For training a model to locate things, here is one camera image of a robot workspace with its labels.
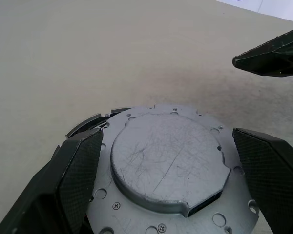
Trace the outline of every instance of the carbon fiber texture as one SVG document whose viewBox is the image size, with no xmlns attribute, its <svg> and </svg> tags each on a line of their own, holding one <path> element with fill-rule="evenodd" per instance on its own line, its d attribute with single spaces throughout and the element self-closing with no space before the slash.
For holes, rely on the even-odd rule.
<svg viewBox="0 0 293 234">
<path fill-rule="evenodd" d="M 78 146 L 59 187 L 60 203 L 73 234 L 80 230 L 99 162 L 102 134 L 96 132 Z"/>
<path fill-rule="evenodd" d="M 292 234 L 293 172 L 269 143 L 239 131 L 234 141 L 250 193 L 273 233 Z"/>
</svg>

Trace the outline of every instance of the silver metal disc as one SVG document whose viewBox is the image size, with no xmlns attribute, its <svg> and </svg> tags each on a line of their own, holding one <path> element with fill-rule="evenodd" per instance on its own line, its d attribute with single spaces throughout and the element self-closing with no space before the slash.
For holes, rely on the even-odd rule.
<svg viewBox="0 0 293 234">
<path fill-rule="evenodd" d="M 123 111 L 103 131 L 87 211 L 95 234 L 252 232 L 258 215 L 244 174 L 234 170 L 241 164 L 232 129 L 189 107 L 156 105 Z"/>
</svg>

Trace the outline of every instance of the gray table surface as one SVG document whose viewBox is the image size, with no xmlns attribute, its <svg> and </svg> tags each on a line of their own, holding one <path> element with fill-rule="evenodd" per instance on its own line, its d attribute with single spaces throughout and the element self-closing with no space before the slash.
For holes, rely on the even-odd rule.
<svg viewBox="0 0 293 234">
<path fill-rule="evenodd" d="M 0 221 L 64 135 L 111 108 L 192 105 L 293 146 L 293 77 L 231 64 L 292 29 L 213 0 L 0 0 Z"/>
</svg>

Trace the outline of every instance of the metal plate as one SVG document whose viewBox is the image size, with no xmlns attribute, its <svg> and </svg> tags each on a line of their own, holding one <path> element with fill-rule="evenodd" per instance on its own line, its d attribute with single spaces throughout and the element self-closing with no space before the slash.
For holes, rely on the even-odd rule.
<svg viewBox="0 0 293 234">
<path fill-rule="evenodd" d="M 194 121 L 209 131 L 214 138 L 210 138 L 208 142 L 217 142 L 217 145 L 221 146 L 223 162 L 232 169 L 220 198 L 191 217 L 184 217 L 181 213 L 165 214 L 143 208 L 119 190 L 111 172 L 113 143 L 117 142 L 115 139 L 125 128 L 129 118 L 135 117 L 134 120 L 138 120 L 145 115 L 176 115 L 172 113 L 178 113 L 179 117 Z M 249 209 L 251 196 L 243 172 L 234 170 L 240 169 L 241 164 L 231 129 L 224 127 L 213 117 L 202 116 L 192 108 L 178 105 L 156 105 L 154 109 L 132 108 L 110 118 L 107 123 L 94 184 L 94 199 L 87 211 L 95 234 L 102 234 L 104 230 L 115 234 L 149 234 L 163 231 L 168 234 L 224 234 L 225 231 L 230 234 L 251 233 L 258 215 Z"/>
</svg>

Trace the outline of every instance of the screw head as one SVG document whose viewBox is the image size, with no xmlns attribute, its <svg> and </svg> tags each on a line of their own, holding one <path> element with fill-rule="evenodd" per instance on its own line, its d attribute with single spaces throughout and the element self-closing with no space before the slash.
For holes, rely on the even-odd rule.
<svg viewBox="0 0 293 234">
<path fill-rule="evenodd" d="M 166 225 L 164 223 L 161 223 L 157 226 L 157 229 L 160 233 L 166 232 Z"/>
<path fill-rule="evenodd" d="M 121 207 L 121 204 L 119 202 L 114 202 L 113 209 L 118 210 Z"/>
</svg>

